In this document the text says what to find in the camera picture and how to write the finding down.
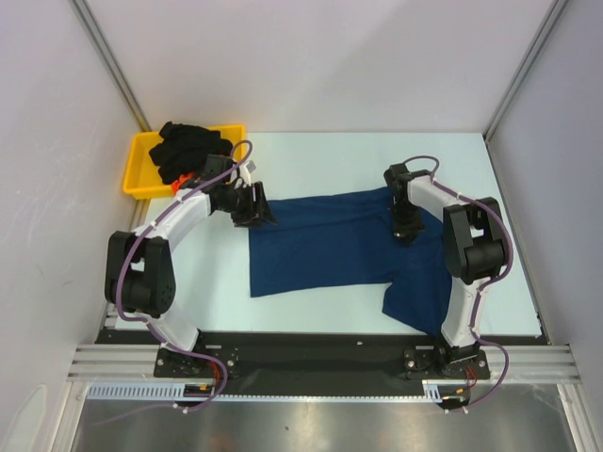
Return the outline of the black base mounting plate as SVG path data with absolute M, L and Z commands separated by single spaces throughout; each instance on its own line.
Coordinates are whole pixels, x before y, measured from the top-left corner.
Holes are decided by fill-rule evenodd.
M 447 353 L 425 335 L 206 332 L 189 357 L 155 349 L 152 377 L 229 396 L 416 396 L 424 380 L 473 386 L 490 378 L 485 353 Z

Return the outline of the yellow plastic bin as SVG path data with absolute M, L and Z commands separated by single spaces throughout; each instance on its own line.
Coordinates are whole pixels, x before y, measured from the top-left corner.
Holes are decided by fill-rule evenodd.
M 222 138 L 236 144 L 246 138 L 246 127 L 243 124 L 224 124 L 208 127 L 220 132 Z M 149 152 L 161 143 L 163 138 L 159 131 L 142 132 L 132 138 L 128 160 L 122 182 L 122 190 L 136 200 L 172 197 L 170 185 L 164 185 Z

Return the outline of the black t shirt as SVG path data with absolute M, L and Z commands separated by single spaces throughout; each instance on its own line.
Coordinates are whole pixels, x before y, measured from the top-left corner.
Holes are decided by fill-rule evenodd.
M 162 141 L 150 151 L 164 185 L 170 185 L 182 175 L 200 171 L 211 154 L 229 156 L 233 143 L 220 131 L 201 126 L 166 122 L 159 130 Z

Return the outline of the blue t shirt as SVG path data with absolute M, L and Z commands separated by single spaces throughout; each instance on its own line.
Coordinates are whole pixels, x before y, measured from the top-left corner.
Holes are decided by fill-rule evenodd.
M 249 231 L 252 297 L 383 283 L 385 315 L 439 335 L 451 295 L 443 224 L 421 210 L 424 229 L 405 245 L 393 234 L 391 204 L 385 187 L 269 201 L 275 223 Z

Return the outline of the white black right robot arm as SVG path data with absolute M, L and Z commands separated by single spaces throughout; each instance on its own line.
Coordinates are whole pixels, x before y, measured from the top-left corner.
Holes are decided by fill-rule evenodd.
M 405 245 L 425 230 L 420 211 L 443 225 L 443 253 L 451 291 L 448 313 L 428 368 L 456 378 L 479 358 L 481 301 L 486 287 L 513 263 L 513 243 L 493 198 L 467 198 L 426 170 L 392 167 L 383 178 L 392 195 L 393 236 Z

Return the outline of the orange t shirt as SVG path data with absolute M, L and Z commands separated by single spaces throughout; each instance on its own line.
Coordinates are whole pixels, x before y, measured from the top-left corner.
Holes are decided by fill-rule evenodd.
M 172 193 L 176 194 L 180 190 L 181 186 L 193 177 L 194 177 L 194 172 L 181 174 L 176 180 L 174 180 L 171 183 Z

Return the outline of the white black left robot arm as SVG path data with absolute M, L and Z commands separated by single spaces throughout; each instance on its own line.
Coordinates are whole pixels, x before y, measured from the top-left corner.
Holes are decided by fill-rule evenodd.
M 175 364 L 195 377 L 208 365 L 196 343 L 199 330 L 174 306 L 176 279 L 172 253 L 198 223 L 224 212 L 237 227 L 275 224 L 260 182 L 215 183 L 181 189 L 157 218 L 109 238 L 105 297 L 121 320 L 144 325 L 160 344 L 177 351 Z

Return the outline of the aluminium frame rail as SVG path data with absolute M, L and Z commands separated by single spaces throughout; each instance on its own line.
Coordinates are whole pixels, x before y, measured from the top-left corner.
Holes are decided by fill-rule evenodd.
M 139 381 L 152 379 L 158 346 L 81 345 L 68 372 L 72 381 Z

